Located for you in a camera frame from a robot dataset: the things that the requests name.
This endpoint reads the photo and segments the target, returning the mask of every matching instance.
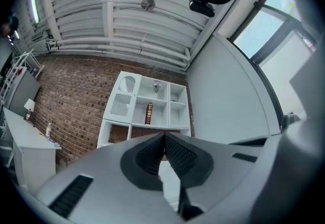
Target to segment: white shelving unit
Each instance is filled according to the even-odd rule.
[[[155,94],[154,81],[161,83]],[[150,125],[145,124],[148,104],[152,104]],[[128,127],[127,140],[132,127],[160,130],[179,130],[191,135],[186,87],[139,74],[121,72],[108,100],[98,138],[97,148],[110,145],[112,125]]]

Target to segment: red brick wall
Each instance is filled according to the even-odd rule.
[[[49,122],[52,124],[51,137],[62,147],[58,158],[68,163],[96,149],[104,110],[120,71],[185,85],[194,137],[186,75],[136,62],[95,56],[56,55],[39,58],[39,62],[45,68],[37,78],[41,88],[35,98],[31,120],[43,132]],[[160,131],[134,127],[132,137],[155,132]],[[116,126],[112,128],[111,136],[112,142],[123,141],[125,130]]]

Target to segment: ceiling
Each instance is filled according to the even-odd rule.
[[[143,10],[141,1],[36,0],[40,21],[35,25],[30,0],[15,0],[12,10],[19,19],[18,32],[22,35],[15,45],[20,51],[34,48],[36,53],[46,52],[46,39],[31,40],[33,35],[43,30],[53,35],[55,40],[84,37],[131,39],[167,49],[167,52],[161,53],[156,48],[149,48],[146,51],[154,55],[148,57],[135,52],[112,50],[104,56],[185,71],[232,3],[214,6],[216,15],[209,19],[191,11],[188,7],[189,0],[155,0],[152,11]],[[123,43],[106,44],[125,46]],[[175,54],[185,56],[186,47],[190,50],[189,60]],[[93,45],[81,48],[96,49]]]

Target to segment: ceiling light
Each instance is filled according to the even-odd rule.
[[[17,31],[15,31],[15,36],[17,37],[17,39],[19,39],[19,35]]]
[[[30,0],[30,1],[31,1],[32,13],[34,14],[35,23],[38,23],[39,15],[37,14],[36,0]]]

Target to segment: camera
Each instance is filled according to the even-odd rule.
[[[213,6],[205,0],[189,0],[189,8],[194,12],[214,17]]]

